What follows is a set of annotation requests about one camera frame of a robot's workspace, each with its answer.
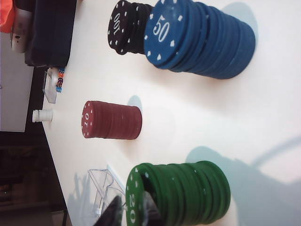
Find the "red chip stack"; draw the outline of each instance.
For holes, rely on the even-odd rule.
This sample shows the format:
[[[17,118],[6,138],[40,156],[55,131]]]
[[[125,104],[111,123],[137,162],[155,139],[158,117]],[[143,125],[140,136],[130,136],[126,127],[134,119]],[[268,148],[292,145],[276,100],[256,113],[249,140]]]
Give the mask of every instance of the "red chip stack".
[[[142,115],[138,107],[87,101],[81,116],[84,138],[136,139],[141,131]]]

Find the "black chip stack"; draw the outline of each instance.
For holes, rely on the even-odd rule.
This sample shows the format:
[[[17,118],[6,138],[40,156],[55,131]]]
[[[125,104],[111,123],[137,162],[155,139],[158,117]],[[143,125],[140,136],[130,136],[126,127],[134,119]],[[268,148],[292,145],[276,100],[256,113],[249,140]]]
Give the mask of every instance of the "black chip stack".
[[[144,54],[144,30],[152,8],[148,4],[119,1],[110,17],[109,46],[120,55]]]

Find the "green chip stack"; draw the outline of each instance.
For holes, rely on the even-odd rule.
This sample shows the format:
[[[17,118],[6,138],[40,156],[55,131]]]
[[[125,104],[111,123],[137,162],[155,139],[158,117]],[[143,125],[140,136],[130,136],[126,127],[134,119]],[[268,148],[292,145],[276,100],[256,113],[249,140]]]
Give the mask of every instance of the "green chip stack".
[[[143,192],[151,194],[165,226],[211,224],[230,205],[230,186],[212,162],[135,166],[127,179],[127,226],[143,225]]]

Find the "blue chip stack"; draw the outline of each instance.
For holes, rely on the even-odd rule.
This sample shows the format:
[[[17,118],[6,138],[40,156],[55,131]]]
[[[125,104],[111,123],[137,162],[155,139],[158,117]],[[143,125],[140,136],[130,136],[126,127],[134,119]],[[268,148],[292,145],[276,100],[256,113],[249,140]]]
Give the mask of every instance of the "blue chip stack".
[[[159,0],[144,34],[144,52],[157,68],[217,79],[241,73],[254,50],[248,24],[191,0]]]

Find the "poker chip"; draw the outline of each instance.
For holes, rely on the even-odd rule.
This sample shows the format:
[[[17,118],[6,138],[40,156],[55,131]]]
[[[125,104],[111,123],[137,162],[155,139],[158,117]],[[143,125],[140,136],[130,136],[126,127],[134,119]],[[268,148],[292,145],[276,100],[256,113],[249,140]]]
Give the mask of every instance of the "poker chip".
[[[255,50],[251,27],[192,0],[159,0],[144,33],[144,52],[157,68],[217,79],[240,74]]]
[[[147,191],[166,226],[211,224],[230,205],[230,186],[222,170],[212,162],[135,166],[127,179],[127,225],[143,225],[147,216],[143,192]]]
[[[81,116],[84,138],[136,139],[142,128],[138,107],[87,101]]]
[[[108,43],[118,54],[144,54],[144,30],[152,6],[119,1],[110,16]]]

